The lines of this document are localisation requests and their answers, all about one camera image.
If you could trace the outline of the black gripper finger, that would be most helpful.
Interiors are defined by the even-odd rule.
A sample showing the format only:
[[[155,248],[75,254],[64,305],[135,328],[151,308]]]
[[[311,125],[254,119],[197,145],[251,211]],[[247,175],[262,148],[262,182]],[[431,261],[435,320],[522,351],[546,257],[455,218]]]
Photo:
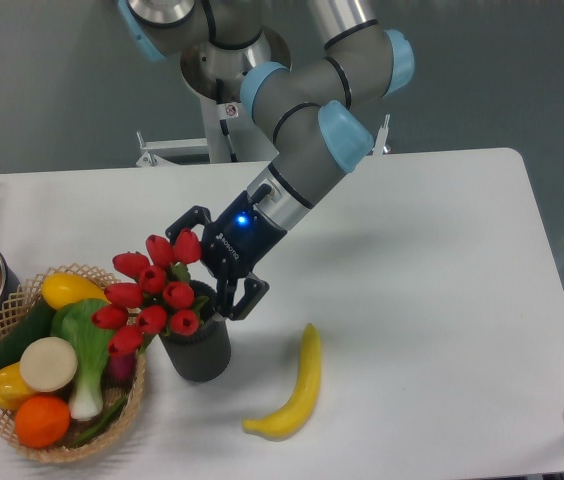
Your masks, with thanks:
[[[184,229],[193,229],[198,225],[206,226],[210,222],[211,213],[209,209],[194,205],[165,230],[165,236],[170,244],[174,245],[178,236]]]
[[[254,273],[243,279],[220,276],[216,287],[216,321],[244,320],[269,291],[269,283]]]

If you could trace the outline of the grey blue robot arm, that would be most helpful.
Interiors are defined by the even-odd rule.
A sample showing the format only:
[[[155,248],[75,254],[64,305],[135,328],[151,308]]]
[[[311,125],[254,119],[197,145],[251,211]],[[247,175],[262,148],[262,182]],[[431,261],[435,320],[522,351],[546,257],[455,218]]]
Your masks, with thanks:
[[[263,22],[259,1],[121,1],[139,49],[151,59],[178,55],[185,81],[242,117],[275,157],[218,215],[194,206],[167,236],[201,226],[202,262],[216,282],[217,320],[244,319],[268,291],[255,265],[375,148],[353,109],[403,88],[412,47],[382,28],[367,1],[309,5],[325,55],[295,70]]]

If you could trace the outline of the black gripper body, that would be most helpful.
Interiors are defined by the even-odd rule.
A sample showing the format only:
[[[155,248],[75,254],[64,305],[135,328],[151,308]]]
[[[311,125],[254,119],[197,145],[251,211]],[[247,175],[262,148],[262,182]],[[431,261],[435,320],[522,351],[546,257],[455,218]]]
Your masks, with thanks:
[[[204,227],[201,261],[216,280],[240,279],[286,235],[260,211],[268,196],[242,192],[227,209]]]

